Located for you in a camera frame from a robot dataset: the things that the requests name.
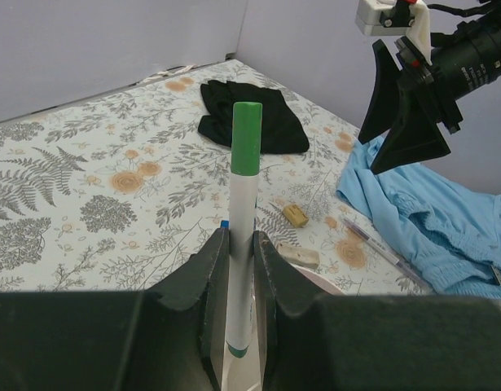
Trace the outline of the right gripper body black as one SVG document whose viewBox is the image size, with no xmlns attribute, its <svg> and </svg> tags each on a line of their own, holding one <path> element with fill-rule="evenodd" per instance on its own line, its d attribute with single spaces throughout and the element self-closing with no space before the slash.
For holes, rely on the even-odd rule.
<svg viewBox="0 0 501 391">
<path fill-rule="evenodd" d="M 414 95 L 419 110 L 432 124 L 442 123 L 450 134 L 458 132 L 462 115 L 441 69 L 428 64 L 408 37 L 400 37 L 395 44 L 402 65 L 402 85 Z"/>
</svg>

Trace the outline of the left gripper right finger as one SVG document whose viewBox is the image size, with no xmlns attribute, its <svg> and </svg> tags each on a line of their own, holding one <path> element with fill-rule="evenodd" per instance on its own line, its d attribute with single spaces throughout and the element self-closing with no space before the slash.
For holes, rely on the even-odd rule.
<svg viewBox="0 0 501 391">
<path fill-rule="evenodd" d="M 501 390 L 501 307 L 451 296 L 332 295 L 253 236 L 265 390 Z"/>
</svg>

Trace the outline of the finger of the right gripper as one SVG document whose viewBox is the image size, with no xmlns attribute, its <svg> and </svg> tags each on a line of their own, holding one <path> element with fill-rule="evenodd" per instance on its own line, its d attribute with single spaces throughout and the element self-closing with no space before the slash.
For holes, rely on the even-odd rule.
<svg viewBox="0 0 501 391">
<path fill-rule="evenodd" d="M 383 40 L 376 40 L 372 49 L 376 78 L 358 139 L 361 143 L 367 143 L 388 131 L 389 137 L 397 139 L 399 143 L 409 143 L 409 134 L 404 127 L 406 123 L 400 123 L 398 117 L 402 108 L 399 80 L 404 68 L 399 67 L 400 63 L 391 55 Z"/>
<path fill-rule="evenodd" d="M 381 98 L 370 116 L 370 137 L 386 133 L 371 171 L 381 174 L 402 165 L 450 153 L 437 127 L 440 111 L 425 88 L 397 86 L 395 100 Z"/>
</svg>

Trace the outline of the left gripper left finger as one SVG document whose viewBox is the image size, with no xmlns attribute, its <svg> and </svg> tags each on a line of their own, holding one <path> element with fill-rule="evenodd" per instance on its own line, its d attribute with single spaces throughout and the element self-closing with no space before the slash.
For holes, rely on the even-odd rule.
<svg viewBox="0 0 501 391">
<path fill-rule="evenodd" d="M 142 291 L 0 292 L 0 390 L 218 390 L 229 232 Z"/>
</svg>

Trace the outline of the white round divided organizer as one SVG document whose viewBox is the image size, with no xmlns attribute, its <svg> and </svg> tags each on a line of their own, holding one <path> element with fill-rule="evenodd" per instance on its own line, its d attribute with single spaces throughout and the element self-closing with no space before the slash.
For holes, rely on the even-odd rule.
<svg viewBox="0 0 501 391">
<path fill-rule="evenodd" d="M 323 276 L 300 266 L 295 268 L 322 290 L 333 295 L 343 295 L 335 284 Z M 229 345 L 225 344 L 221 391 L 236 390 L 262 390 L 256 316 L 253 316 L 250 344 L 242 358 L 234 356 L 229 351 Z"/>
</svg>

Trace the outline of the thin purple gel pen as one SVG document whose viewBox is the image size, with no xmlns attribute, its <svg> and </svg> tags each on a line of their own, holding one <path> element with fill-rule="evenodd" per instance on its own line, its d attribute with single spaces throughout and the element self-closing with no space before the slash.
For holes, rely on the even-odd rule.
<svg viewBox="0 0 501 391">
<path fill-rule="evenodd" d="M 378 252 L 386 261 L 401 271 L 406 277 L 410 278 L 413 282 L 424 289 L 428 289 L 428 285 L 420 278 L 417 273 L 400 257 L 390 252 L 383 244 L 371 237 L 363 228 L 352 222 L 347 217 L 342 218 L 343 223 L 353 233 L 361 237 L 372 249 Z"/>
</svg>

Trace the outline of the green capped white marker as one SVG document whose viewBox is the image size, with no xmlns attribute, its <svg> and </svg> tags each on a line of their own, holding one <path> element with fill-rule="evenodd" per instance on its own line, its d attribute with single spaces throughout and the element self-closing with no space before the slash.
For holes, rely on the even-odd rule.
<svg viewBox="0 0 501 391">
<path fill-rule="evenodd" d="M 257 207 L 261 140 L 231 144 L 229 182 L 229 281 L 226 343 L 242 358 L 250 344 L 253 324 L 253 233 Z"/>
</svg>

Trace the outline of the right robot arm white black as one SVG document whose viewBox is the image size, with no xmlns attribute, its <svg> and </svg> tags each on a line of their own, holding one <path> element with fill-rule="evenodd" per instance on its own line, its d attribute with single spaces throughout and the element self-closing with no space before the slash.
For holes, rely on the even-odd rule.
<svg viewBox="0 0 501 391">
<path fill-rule="evenodd" d="M 439 125 L 459 131 L 457 102 L 501 77 L 501 1 L 461 9 L 423 1 L 361 1 L 356 25 L 376 79 L 358 140 L 385 136 L 371 171 L 450 154 Z"/>
</svg>

